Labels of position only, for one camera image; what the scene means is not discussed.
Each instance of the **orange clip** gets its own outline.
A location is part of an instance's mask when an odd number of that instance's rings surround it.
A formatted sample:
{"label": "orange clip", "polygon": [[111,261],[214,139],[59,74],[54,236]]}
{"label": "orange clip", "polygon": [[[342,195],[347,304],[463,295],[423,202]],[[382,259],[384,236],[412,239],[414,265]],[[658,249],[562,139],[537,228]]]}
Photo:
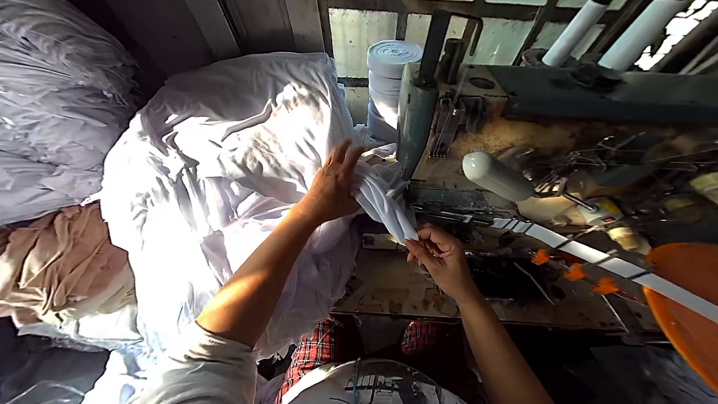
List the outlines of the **orange clip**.
{"label": "orange clip", "polygon": [[618,286],[613,284],[613,279],[608,276],[604,276],[598,281],[598,285],[593,287],[593,291],[602,295],[617,292]]}
{"label": "orange clip", "polygon": [[569,271],[564,273],[564,277],[576,282],[577,280],[585,278],[586,273],[581,269],[581,264],[571,264]]}
{"label": "orange clip", "polygon": [[531,262],[533,262],[536,265],[543,265],[546,264],[549,261],[549,253],[546,251],[545,248],[540,248],[536,252],[536,256],[534,258],[531,258]]}

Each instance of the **white elastic band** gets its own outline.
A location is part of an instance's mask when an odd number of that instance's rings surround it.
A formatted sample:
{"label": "white elastic band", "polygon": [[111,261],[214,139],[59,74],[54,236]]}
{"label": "white elastic band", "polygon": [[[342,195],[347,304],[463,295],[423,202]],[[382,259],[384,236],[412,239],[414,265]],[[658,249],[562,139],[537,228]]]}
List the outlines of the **white elastic band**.
{"label": "white elastic band", "polygon": [[[538,224],[526,223],[516,219],[493,219],[493,221],[494,224],[492,227],[507,229],[514,233],[531,236],[534,239],[543,241],[550,247],[556,247],[567,240],[566,237],[545,227],[539,226]],[[566,243],[559,249],[591,263],[599,262],[609,257],[609,255],[604,252],[598,251],[597,249],[588,247],[587,245],[576,241]],[[645,272],[643,268],[624,261],[618,257],[601,262],[598,266],[622,277],[631,277]],[[637,277],[633,280],[633,282],[646,286],[647,288],[650,288],[661,295],[664,295],[667,298],[690,308],[701,316],[718,323],[718,306],[700,296],[694,295],[675,283],[663,279],[655,274],[647,274]]]}

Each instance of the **plaid shorts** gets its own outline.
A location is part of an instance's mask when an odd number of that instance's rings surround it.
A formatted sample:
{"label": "plaid shorts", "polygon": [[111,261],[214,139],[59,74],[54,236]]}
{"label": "plaid shorts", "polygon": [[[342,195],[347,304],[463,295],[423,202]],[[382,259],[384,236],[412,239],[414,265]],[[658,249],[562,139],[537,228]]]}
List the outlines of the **plaid shorts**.
{"label": "plaid shorts", "polygon": [[[437,341],[436,324],[412,321],[401,337],[402,356],[409,358],[424,352]],[[330,315],[314,328],[311,338],[302,337],[292,355],[292,363],[284,375],[276,403],[295,385],[299,379],[324,364],[346,363],[359,359],[364,354],[361,337],[353,316]]]}

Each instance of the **wrist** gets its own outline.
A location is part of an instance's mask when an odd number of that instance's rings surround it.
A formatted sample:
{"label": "wrist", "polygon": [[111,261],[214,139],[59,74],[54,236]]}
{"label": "wrist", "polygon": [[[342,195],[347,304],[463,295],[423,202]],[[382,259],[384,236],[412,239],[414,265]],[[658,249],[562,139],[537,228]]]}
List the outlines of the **wrist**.
{"label": "wrist", "polygon": [[466,289],[463,290],[461,293],[458,293],[457,296],[452,297],[456,301],[457,305],[459,305],[459,307],[486,300],[484,295],[481,294],[479,288],[477,288],[474,283],[468,285]]}
{"label": "wrist", "polygon": [[322,224],[322,221],[318,219],[316,214],[304,210],[299,204],[289,209],[285,220],[302,228],[310,229],[311,231],[314,231],[314,229]]}

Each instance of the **hand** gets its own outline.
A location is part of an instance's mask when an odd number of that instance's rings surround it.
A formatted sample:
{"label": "hand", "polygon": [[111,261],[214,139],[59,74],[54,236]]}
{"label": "hand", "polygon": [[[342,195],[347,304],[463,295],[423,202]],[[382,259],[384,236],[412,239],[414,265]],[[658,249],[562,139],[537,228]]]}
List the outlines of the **hand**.
{"label": "hand", "polygon": [[469,273],[464,247],[456,238],[427,223],[416,228],[419,240],[404,240],[409,248],[407,261],[426,267],[439,287],[459,305],[481,296]]}
{"label": "hand", "polygon": [[349,150],[351,144],[351,140],[347,139],[334,149],[324,167],[315,175],[312,187],[292,209],[314,226],[353,214],[359,209],[359,204],[352,197],[351,185],[354,167],[364,149],[355,147]]}

